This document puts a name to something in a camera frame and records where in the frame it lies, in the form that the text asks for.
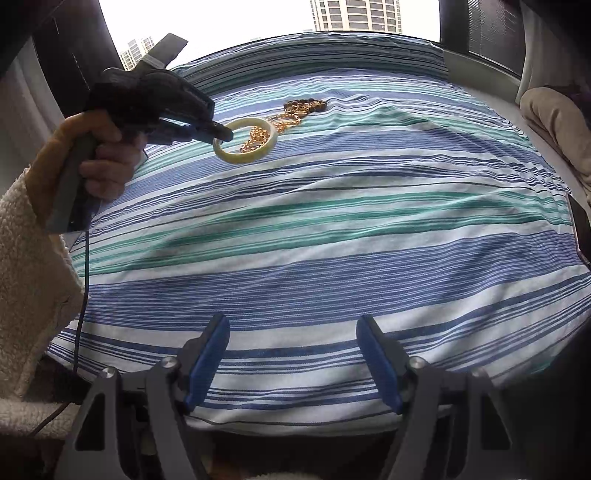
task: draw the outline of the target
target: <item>human hand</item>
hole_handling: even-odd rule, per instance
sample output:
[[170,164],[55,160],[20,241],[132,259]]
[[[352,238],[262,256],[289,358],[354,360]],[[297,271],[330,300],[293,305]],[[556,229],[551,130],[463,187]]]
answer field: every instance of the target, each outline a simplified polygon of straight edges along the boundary
[[139,134],[132,144],[122,143],[121,131],[105,110],[92,110],[66,118],[43,146],[31,168],[25,174],[27,194],[37,222],[45,225],[51,213],[61,168],[74,140],[92,133],[99,141],[97,160],[80,164],[79,173],[86,190],[109,202],[123,193],[125,184],[134,175],[135,166],[146,146],[146,136]]

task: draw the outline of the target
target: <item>blue gripper pad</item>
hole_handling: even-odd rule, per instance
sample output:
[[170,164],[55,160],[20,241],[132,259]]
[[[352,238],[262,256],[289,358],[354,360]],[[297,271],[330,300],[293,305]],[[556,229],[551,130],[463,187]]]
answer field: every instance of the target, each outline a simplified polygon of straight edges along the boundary
[[398,376],[386,357],[380,342],[370,328],[373,318],[364,315],[357,321],[357,343],[369,367],[382,401],[395,413],[402,412],[402,398],[398,391]]
[[189,393],[184,399],[189,411],[193,411],[197,405],[201,405],[205,400],[230,339],[230,322],[228,319],[219,316],[214,317],[212,321],[217,322],[217,325],[211,332],[209,340],[207,340],[199,358],[189,373]]

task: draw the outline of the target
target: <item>black handle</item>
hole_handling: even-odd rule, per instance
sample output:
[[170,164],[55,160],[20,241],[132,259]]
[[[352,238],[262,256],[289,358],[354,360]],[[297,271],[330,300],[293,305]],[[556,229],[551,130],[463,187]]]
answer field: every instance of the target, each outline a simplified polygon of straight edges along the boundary
[[46,223],[49,233],[80,232],[88,229],[100,208],[100,199],[90,195],[78,173],[80,164],[95,157],[97,139],[90,133],[74,141],[61,169],[51,215]]

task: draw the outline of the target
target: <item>sky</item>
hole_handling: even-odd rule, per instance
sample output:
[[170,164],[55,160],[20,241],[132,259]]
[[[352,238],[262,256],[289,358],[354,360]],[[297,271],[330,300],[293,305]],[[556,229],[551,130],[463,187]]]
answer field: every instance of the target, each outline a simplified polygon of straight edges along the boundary
[[[189,43],[169,66],[259,38],[314,28],[310,0],[100,0],[117,51],[168,32]],[[400,0],[402,33],[439,41],[439,0]]]

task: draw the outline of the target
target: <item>gold necklace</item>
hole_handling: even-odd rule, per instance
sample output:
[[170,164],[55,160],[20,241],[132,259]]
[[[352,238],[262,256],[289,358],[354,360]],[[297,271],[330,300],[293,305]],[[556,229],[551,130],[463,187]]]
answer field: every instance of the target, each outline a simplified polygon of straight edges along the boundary
[[[283,113],[271,115],[266,118],[282,134],[290,127],[301,123],[301,120],[312,112],[324,112],[326,110],[325,100],[314,100],[313,98],[303,100],[291,100],[283,104]],[[250,137],[240,147],[241,153],[251,152],[260,148],[269,140],[269,132],[261,127],[254,127]]]

